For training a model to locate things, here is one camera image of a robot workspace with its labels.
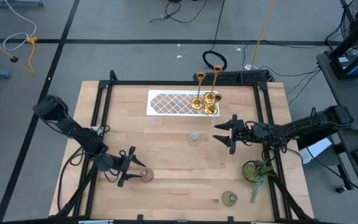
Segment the short brass candlestick holder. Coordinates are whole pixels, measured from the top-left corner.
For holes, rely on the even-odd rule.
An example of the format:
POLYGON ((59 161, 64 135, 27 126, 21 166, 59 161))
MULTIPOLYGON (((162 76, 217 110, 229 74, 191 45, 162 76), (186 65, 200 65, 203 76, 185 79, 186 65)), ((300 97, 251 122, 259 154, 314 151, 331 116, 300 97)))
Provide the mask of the short brass candlestick holder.
POLYGON ((218 107, 216 103, 222 100, 222 95, 214 94, 214 93, 207 93, 204 96, 204 112, 208 115, 215 115, 218 112, 218 107))

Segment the black aluminium table frame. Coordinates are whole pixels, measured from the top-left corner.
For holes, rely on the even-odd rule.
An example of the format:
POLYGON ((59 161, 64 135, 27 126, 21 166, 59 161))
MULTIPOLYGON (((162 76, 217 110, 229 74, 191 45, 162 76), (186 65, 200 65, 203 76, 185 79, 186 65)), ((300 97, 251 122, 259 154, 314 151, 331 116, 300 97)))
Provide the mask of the black aluminium table frame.
POLYGON ((252 184, 241 176, 242 165, 259 159, 261 144, 237 145, 235 154, 215 140, 215 124, 233 114, 251 121, 289 122, 283 85, 271 83, 266 90, 257 84, 219 83, 223 100, 219 117, 147 116, 149 90, 196 90, 195 82, 85 81, 82 83, 74 118, 82 126, 106 124, 104 142, 111 154, 135 146, 139 160, 154 172, 150 183, 134 178, 123 187, 99 174, 86 189, 75 213, 115 223, 193 221, 271 222, 292 218, 278 189, 266 184, 254 203, 252 184), (191 132, 201 135, 199 145, 187 142, 191 132), (221 195, 238 196, 233 207, 221 195))

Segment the green succulent plant in pot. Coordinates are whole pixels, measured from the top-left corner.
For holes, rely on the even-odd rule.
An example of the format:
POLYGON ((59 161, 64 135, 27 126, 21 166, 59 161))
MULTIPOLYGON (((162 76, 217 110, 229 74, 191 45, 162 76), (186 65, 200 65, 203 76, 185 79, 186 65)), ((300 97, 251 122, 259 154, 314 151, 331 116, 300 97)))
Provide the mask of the green succulent plant in pot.
POLYGON ((256 201, 260 188, 266 183, 268 177, 275 177, 273 165, 266 160, 247 161, 242 166, 242 176, 245 180, 252 182, 253 192, 251 196, 251 203, 256 201))

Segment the pink glass candle holder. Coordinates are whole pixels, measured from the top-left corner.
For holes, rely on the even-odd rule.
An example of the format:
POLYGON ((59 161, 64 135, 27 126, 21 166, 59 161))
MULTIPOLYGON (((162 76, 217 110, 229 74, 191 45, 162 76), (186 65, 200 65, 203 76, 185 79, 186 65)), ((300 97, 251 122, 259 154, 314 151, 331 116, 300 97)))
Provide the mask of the pink glass candle holder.
POLYGON ((149 183, 154 179, 154 172, 152 169, 145 168, 140 171, 140 179, 144 183, 149 183))

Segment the clear glass candle holder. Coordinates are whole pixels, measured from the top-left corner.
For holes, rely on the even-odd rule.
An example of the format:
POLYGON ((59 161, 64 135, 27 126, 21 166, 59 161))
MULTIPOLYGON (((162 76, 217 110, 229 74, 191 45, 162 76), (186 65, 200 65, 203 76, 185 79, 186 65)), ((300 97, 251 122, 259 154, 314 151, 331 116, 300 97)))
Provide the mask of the clear glass candle holder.
POLYGON ((200 142, 201 142, 201 135, 200 135, 200 133, 197 132, 197 131, 191 132, 190 135, 189 135, 189 137, 188 137, 188 139, 187 139, 187 142, 188 142, 188 144, 189 144, 190 146, 193 146, 193 147, 199 145, 200 142))

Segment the black power strip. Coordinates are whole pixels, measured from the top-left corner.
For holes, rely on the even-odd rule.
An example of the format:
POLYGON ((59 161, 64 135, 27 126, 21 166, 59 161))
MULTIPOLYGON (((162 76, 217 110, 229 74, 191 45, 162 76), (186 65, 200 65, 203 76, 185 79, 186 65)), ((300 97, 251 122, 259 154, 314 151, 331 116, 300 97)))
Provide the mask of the black power strip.
POLYGON ((273 76, 268 70, 222 72, 216 79, 216 83, 250 84, 260 82, 273 82, 273 76))

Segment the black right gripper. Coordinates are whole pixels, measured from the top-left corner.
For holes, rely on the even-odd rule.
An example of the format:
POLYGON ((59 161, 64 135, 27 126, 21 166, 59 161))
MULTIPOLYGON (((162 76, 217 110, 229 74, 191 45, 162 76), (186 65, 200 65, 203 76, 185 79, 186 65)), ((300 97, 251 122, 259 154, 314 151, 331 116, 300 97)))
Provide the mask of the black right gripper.
POLYGON ((265 141, 265 127, 262 123, 251 122, 251 127, 248 127, 246 123, 237 118, 237 115, 232 115, 231 120, 223 124, 214 125, 217 129, 229 131, 231 130, 231 137, 213 135, 213 138, 222 142, 229 148, 229 153, 234 154, 236 151, 236 142, 240 141, 244 144, 250 143, 262 143, 265 141))

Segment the medium brass candlestick holder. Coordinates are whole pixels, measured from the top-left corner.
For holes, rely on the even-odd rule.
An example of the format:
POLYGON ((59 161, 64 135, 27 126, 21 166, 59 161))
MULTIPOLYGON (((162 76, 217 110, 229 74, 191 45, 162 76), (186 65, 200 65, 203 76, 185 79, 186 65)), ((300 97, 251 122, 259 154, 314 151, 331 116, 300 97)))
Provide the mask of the medium brass candlestick holder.
POLYGON ((203 100, 200 99, 200 90, 201 90, 201 84, 206 76, 205 72, 198 72, 196 74, 197 79, 198 79, 198 91, 197 91, 197 95, 195 98, 193 98, 191 100, 191 107, 194 110, 200 110, 203 107, 203 100))

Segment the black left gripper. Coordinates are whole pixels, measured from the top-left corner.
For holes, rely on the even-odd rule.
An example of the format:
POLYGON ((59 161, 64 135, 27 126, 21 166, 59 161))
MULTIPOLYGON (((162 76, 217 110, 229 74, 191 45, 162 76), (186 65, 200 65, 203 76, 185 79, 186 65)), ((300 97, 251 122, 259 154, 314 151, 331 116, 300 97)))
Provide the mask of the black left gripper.
POLYGON ((143 164, 140 160, 138 160, 138 158, 136 157, 136 155, 134 155, 134 153, 135 153, 135 146, 131 146, 129 148, 129 152, 126 152, 124 150, 119 151, 119 154, 121 156, 119 171, 122 173, 122 175, 121 175, 120 179, 118 180, 118 184, 117 184, 118 187, 123 187, 124 182, 129 179, 142 178, 141 175, 127 173, 127 171, 129 170, 131 161, 137 165, 146 167, 145 164, 143 164))

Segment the white patterned tray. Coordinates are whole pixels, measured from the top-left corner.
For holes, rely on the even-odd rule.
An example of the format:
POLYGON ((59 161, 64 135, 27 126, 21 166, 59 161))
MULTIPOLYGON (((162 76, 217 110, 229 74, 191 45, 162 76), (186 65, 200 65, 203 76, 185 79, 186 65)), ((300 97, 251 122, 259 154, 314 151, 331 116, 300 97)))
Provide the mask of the white patterned tray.
POLYGON ((217 118, 219 117, 219 103, 215 103, 216 112, 206 113, 206 107, 197 110, 191 106, 193 98, 197 98, 197 91, 191 90, 149 90, 146 104, 147 116, 173 116, 217 118))

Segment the olive green glass candle holder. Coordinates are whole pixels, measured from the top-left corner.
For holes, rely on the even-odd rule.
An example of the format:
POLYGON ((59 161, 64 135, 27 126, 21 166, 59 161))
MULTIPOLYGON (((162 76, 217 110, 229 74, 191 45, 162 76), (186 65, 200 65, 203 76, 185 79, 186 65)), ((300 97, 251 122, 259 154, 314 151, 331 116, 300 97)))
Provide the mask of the olive green glass candle holder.
POLYGON ((232 191, 225 191, 221 195, 222 203, 227 207, 233 207, 238 200, 238 196, 232 191))

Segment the tall brass candlestick holder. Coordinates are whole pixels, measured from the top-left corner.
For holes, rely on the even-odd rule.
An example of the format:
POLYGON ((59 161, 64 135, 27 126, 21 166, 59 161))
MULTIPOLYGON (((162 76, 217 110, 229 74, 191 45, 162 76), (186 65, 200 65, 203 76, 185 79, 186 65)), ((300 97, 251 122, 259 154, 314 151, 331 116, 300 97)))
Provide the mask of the tall brass candlestick holder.
POLYGON ((214 72, 213 84, 211 87, 211 91, 207 92, 203 97, 205 103, 214 103, 215 102, 214 87, 216 85, 217 77, 222 72, 222 70, 223 70, 223 67, 221 65, 215 65, 213 67, 213 72, 214 72))

